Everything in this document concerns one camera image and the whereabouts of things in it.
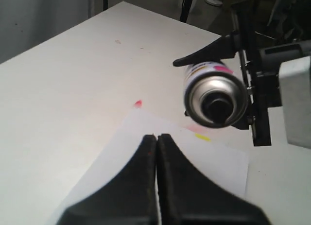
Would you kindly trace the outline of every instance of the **white table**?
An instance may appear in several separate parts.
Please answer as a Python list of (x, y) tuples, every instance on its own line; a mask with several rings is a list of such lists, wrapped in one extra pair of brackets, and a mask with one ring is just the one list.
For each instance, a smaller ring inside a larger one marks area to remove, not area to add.
[[(172, 61), (217, 37), (120, 3), (0, 65), (0, 224), (43, 224), (137, 100), (191, 124)], [(249, 153), (246, 199), (273, 224), (310, 224), (311, 150), (287, 144), (280, 108), (270, 122), (271, 147), (231, 127), (208, 136)]]

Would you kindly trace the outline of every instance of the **gray wall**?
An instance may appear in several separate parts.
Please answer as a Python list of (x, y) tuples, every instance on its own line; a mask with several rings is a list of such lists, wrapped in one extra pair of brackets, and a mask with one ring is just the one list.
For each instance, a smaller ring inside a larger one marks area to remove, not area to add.
[(0, 63), (86, 20), (89, 0), (0, 0)]

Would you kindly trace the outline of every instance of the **spray paint can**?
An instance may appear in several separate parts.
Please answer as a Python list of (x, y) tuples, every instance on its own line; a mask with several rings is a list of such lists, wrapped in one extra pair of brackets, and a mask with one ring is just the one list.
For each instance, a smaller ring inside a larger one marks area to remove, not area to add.
[(223, 128), (237, 122), (247, 108), (244, 83), (226, 65), (202, 62), (185, 69), (184, 105), (198, 124)]

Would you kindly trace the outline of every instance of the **yellow paint mark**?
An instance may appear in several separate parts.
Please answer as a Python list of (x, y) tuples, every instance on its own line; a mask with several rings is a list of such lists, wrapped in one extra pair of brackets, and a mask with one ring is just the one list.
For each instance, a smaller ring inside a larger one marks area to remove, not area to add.
[(209, 139), (208, 137), (206, 137), (206, 136), (204, 136), (204, 135), (202, 135), (202, 134), (195, 133), (195, 136), (196, 136), (197, 138), (203, 139), (203, 140), (205, 140), (205, 141), (210, 141), (210, 139)]

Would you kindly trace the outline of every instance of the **white paper sheet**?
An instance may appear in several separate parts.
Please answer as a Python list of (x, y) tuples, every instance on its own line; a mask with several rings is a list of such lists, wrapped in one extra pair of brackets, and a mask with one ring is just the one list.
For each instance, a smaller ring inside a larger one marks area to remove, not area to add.
[(134, 154), (144, 135), (163, 133), (172, 136), (184, 155), (205, 176), (229, 192), (244, 197), (248, 170), (248, 156), (244, 152), (199, 139), (185, 128), (141, 109), (133, 109), (46, 225), (54, 225), (68, 206), (109, 182)]

